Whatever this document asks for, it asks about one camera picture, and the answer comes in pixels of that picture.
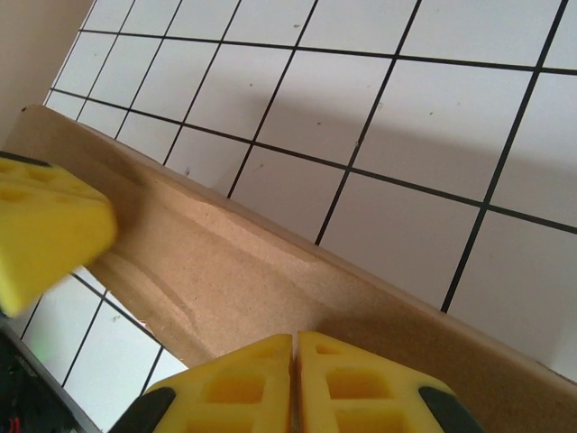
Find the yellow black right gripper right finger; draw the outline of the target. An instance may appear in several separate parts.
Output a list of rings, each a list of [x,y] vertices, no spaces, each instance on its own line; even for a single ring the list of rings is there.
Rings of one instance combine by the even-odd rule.
[[[485,433],[444,382],[314,331],[298,333],[301,433]]]

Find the brown cardboard box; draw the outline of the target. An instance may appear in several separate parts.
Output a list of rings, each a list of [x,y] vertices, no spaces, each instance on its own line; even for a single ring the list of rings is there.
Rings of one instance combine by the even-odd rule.
[[[447,383],[486,433],[577,433],[577,384],[89,127],[27,106],[5,150],[112,201],[88,268],[186,363],[314,329]]]

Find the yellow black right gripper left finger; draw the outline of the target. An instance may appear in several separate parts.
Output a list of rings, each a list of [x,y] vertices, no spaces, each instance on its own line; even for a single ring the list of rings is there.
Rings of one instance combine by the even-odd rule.
[[[290,433],[292,363],[269,336],[154,383],[110,433]]]

